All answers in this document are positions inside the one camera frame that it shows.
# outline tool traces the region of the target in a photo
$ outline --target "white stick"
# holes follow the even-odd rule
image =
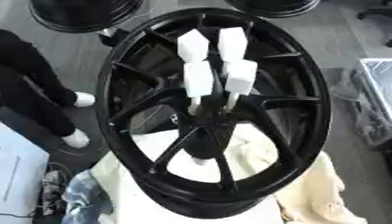
[[[191,98],[191,106],[189,106],[188,111],[189,114],[195,115],[198,111],[198,108],[201,104],[201,97],[192,97]]]
[[[228,96],[228,101],[227,101],[227,105],[226,105],[227,112],[230,112],[233,110],[233,108],[235,107],[235,104],[237,104],[239,98],[240,98],[240,94],[230,93],[230,95]]]

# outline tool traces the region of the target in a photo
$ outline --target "paper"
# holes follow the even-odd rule
[[[36,208],[49,154],[0,122],[0,213],[26,216]],[[1,216],[0,223],[32,219]]]

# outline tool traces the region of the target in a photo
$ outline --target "white foam block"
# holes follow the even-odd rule
[[[184,64],[184,85],[188,97],[210,95],[214,76],[208,61]]]
[[[250,60],[238,60],[227,64],[226,91],[239,95],[249,95],[255,83],[257,63]]]
[[[178,56],[186,63],[205,60],[208,56],[209,40],[193,29],[177,39]]]
[[[220,30],[218,49],[226,62],[241,60],[248,47],[248,38],[241,27]]]

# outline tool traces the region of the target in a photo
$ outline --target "rim lip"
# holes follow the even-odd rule
[[[295,10],[263,10],[263,9],[249,7],[248,5],[242,3],[239,0],[226,0],[226,2],[234,6],[239,11],[243,11],[254,16],[263,17],[263,18],[290,18],[311,11],[312,9],[316,8],[316,6],[319,5],[321,0],[311,1]]]
[[[152,178],[151,175],[141,175],[144,174],[145,171],[143,171],[141,167],[138,167],[137,165],[130,162],[134,160],[134,158],[132,158],[130,154],[127,153],[127,149],[126,147],[124,147],[123,143],[121,143],[122,141],[120,140],[119,136],[109,126],[109,123],[107,122],[107,120],[109,119],[109,105],[106,96],[107,92],[109,91],[109,80],[111,79],[111,63],[112,61],[121,59],[122,56],[127,53],[127,51],[133,46],[133,44],[136,43],[135,39],[141,34],[141,32],[143,32],[144,29],[154,27],[154,25],[157,24],[167,24],[167,20],[170,20],[175,17],[182,17],[184,15],[190,14],[196,16],[197,14],[209,14],[217,12],[223,13],[224,15],[247,18],[250,21],[257,21],[257,23],[263,23],[264,25],[268,26],[268,28],[271,29],[273,32],[278,32],[280,37],[284,39],[285,42],[289,43],[291,46],[295,47],[295,49],[300,51],[303,54],[303,58],[305,59],[306,64],[311,69],[312,73],[315,74],[313,78],[318,83],[317,88],[320,94],[319,98],[322,101],[320,107],[322,107],[322,110],[325,113],[325,117],[321,119],[322,121],[318,124],[322,126],[320,132],[317,133],[314,139],[312,139],[306,144],[306,151],[312,151],[312,153],[310,153],[310,155],[301,157],[304,161],[304,165],[298,167],[298,169],[296,169],[294,172],[292,172],[285,178],[281,178],[278,181],[274,182],[273,185],[269,184],[268,187],[260,187],[257,191],[247,193],[246,197],[243,195],[241,197],[230,197],[230,194],[225,193],[216,196],[211,195],[211,193],[208,194],[207,192],[197,192],[198,196],[196,196],[195,192],[173,187],[173,185],[168,184],[167,181],[164,181],[161,178]],[[130,170],[134,178],[138,179],[139,181],[143,181],[147,186],[154,188],[157,191],[160,191],[161,193],[164,193],[166,195],[170,195],[171,197],[179,198],[182,200],[192,200],[198,203],[221,203],[226,205],[234,204],[239,201],[254,200],[257,198],[264,197],[281,189],[283,186],[288,185],[292,180],[296,179],[299,175],[301,175],[314,162],[315,158],[321,151],[321,148],[326,141],[331,121],[331,102],[326,82],[322,76],[322,73],[319,70],[319,67],[316,65],[315,61],[312,59],[309,53],[290,34],[285,32],[281,28],[258,17],[253,17],[235,10],[224,10],[216,8],[197,8],[180,10],[164,14],[160,17],[155,17],[145,22],[144,24],[140,24],[129,34],[127,38],[125,38],[119,45],[117,45],[107,57],[99,74],[96,93],[96,113],[101,130],[105,138],[107,139],[108,145],[110,146],[111,150],[115,153],[115,155],[122,162],[122,164],[128,170]]]
[[[125,10],[123,13],[116,14],[115,17],[113,17],[112,20],[110,20],[110,25],[109,27],[106,27],[105,24],[91,24],[91,25],[67,25],[67,24],[55,24],[51,23],[49,20],[46,20],[45,18],[41,17],[34,9],[34,5],[32,1],[29,3],[29,11],[32,15],[32,17],[41,25],[44,27],[50,29],[50,30],[55,30],[57,32],[67,32],[67,33],[88,33],[88,32],[98,32],[103,29],[107,29],[116,25],[119,25],[123,22],[126,22],[128,19],[130,19],[134,13],[142,6],[142,3],[144,0],[135,0],[135,3],[133,5],[128,6],[129,8]]]

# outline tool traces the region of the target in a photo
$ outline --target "chair leg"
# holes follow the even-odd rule
[[[392,9],[370,9],[363,11],[357,15],[358,19],[363,19],[371,15],[381,15],[392,18]]]
[[[382,0],[382,5],[388,6],[389,2],[391,2],[391,0]]]
[[[386,44],[386,46],[387,46],[387,47],[392,47],[392,39],[390,39],[390,40],[388,41],[388,43]]]

